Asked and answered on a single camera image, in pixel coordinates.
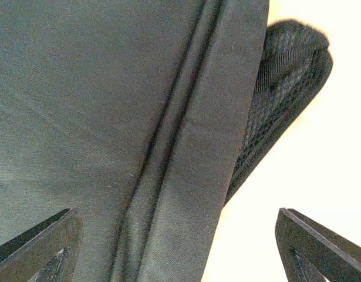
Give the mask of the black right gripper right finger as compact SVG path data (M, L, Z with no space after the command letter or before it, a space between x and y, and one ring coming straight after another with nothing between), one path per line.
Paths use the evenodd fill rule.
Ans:
M279 209L275 238L288 281L361 281L361 247L304 214Z

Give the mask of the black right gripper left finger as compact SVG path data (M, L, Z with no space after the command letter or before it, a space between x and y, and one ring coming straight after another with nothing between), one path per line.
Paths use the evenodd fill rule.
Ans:
M71 281L83 239L77 209L64 209L0 245L0 281Z

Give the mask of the black student backpack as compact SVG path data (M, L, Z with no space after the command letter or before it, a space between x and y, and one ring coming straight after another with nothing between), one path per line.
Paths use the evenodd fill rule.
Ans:
M325 84L268 1L0 1L0 245L64 209L71 281L200 281L221 210Z

